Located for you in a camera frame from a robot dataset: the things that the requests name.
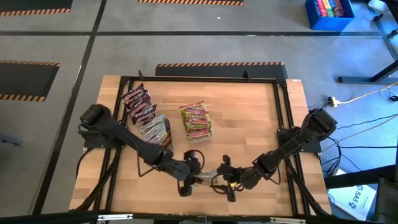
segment hazard stripe tape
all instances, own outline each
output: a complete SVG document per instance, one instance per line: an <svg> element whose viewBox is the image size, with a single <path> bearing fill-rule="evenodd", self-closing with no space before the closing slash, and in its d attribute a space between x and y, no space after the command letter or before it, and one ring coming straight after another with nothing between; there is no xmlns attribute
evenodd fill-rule
<svg viewBox="0 0 398 224"><path fill-rule="evenodd" d="M43 102L45 96L27 96L27 95L8 95L0 94L0 100L17 100L17 101L36 101Z"/></svg>
<svg viewBox="0 0 398 224"><path fill-rule="evenodd" d="M70 9L64 9L64 8L63 9L38 9L38 10L4 11L4 12L0 12L0 17L60 14L60 13L68 13L68 12L70 12Z"/></svg>
<svg viewBox="0 0 398 224"><path fill-rule="evenodd" d="M211 4L222 6L243 6L243 0L224 1L224 0L137 0L143 3L166 3L166 4Z"/></svg>
<svg viewBox="0 0 398 224"><path fill-rule="evenodd" d="M160 67L284 65L284 62L161 63Z"/></svg>
<svg viewBox="0 0 398 224"><path fill-rule="evenodd" d="M24 64L24 65L54 65L60 66L57 62L33 62L33 61L21 61L21 60L0 60L0 63L17 63L17 64Z"/></svg>

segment floor mat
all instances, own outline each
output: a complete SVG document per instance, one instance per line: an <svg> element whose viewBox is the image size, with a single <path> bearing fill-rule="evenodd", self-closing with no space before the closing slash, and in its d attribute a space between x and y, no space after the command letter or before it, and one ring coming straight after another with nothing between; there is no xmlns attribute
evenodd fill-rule
<svg viewBox="0 0 398 224"><path fill-rule="evenodd" d="M0 17L70 12L73 0L0 0Z"/></svg>
<svg viewBox="0 0 398 224"><path fill-rule="evenodd" d="M168 3L168 4L212 4L222 6L242 6L243 0L138 0L144 3Z"/></svg>
<svg viewBox="0 0 398 224"><path fill-rule="evenodd" d="M0 100L44 101L59 66L55 62L0 60Z"/></svg>

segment black mounting bracket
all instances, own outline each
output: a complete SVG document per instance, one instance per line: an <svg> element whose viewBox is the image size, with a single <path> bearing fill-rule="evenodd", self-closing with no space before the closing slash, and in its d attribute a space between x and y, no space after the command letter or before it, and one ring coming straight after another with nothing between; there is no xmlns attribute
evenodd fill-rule
<svg viewBox="0 0 398 224"><path fill-rule="evenodd" d="M130 81L130 79L131 79L131 77L122 76L122 77L120 78L119 86L121 86L121 88L123 88L124 85L127 84L127 82Z"/></svg>
<svg viewBox="0 0 398 224"><path fill-rule="evenodd" d="M287 88L286 80L282 79L277 79L276 83L279 84L283 88Z"/></svg>
<svg viewBox="0 0 398 224"><path fill-rule="evenodd" d="M144 81L144 75L142 74L141 70L138 70L139 79Z"/></svg>
<svg viewBox="0 0 398 224"><path fill-rule="evenodd" d="M243 72L243 78L245 78L247 82L251 81L248 71Z"/></svg>

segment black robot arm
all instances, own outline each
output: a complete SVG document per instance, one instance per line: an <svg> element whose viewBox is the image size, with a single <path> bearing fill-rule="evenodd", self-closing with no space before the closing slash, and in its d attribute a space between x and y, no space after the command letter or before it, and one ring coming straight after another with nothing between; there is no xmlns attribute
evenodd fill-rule
<svg viewBox="0 0 398 224"><path fill-rule="evenodd" d="M322 141L326 139L335 129L337 122L324 110L315 109L311 110L305 117L301 128L293 127L285 135L283 135L282 142L279 148L274 151L269 151L261 154L253 162L252 167L239 167L231 166L231 162L227 155L224 156L224 163L217 169L219 175L228 181L228 185L243 186L245 189L252 189L260 181L261 177L269 180L278 169L281 160L298 153L306 143L316 139ZM315 201L311 193L305 187L304 183L297 175L290 159L286 160L287 172L292 176L298 187L303 192L311 207L317 215L328 215L327 212L322 210L321 206ZM235 201L234 189L231 187L224 188L224 194Z"/></svg>
<svg viewBox="0 0 398 224"><path fill-rule="evenodd" d="M113 119L110 110L103 105L91 105L80 120L79 134L86 140L102 139L110 145L127 144L139 152L146 164L170 174L177 180L185 180L190 173L185 161L173 159L173 153L160 145L141 140Z"/></svg>

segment butcher block tabletop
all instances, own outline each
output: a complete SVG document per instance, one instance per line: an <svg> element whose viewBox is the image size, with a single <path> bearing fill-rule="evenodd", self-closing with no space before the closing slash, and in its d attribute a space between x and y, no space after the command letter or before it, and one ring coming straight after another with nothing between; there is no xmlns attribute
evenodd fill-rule
<svg viewBox="0 0 398 224"><path fill-rule="evenodd" d="M120 79L120 76L104 76L97 103L113 110L118 97ZM157 116L164 114L170 121L174 159L182 160L185 151L198 149L206 158L202 172L219 167L225 154L230 156L231 165L234 167L251 166L251 162L260 154L273 151L279 146L276 133L279 124L271 84L135 81L133 88L141 83L149 91L152 102L157 104ZM287 89L294 123L300 125L308 112L302 83L300 80L287 80ZM285 127L287 127L282 89L279 93ZM201 100L205 101L210 112L214 135L204 141L188 142L179 107ZM120 118L123 109L124 105L121 104ZM130 119L127 119L127 125L132 133L142 137ZM93 149L82 160L70 209L79 206L97 184L104 151L104 149ZM216 194L210 187L202 185L193 186L191 196L180 197L177 192L177 181L163 172L153 171L144 177L139 177L136 156L136 151L129 146L121 151L111 204L112 212L292 216L284 162L279 166L280 185L262 179L252 190L236 192L236 202L228 202L226 195ZM318 158L312 153L300 153L300 156L306 186L322 208L330 213ZM142 160L140 165L141 172L150 168ZM272 178L278 181L277 173ZM105 207L107 188L108 185L103 191L100 205L102 209ZM295 192L299 212L303 213L297 186Z"/></svg>

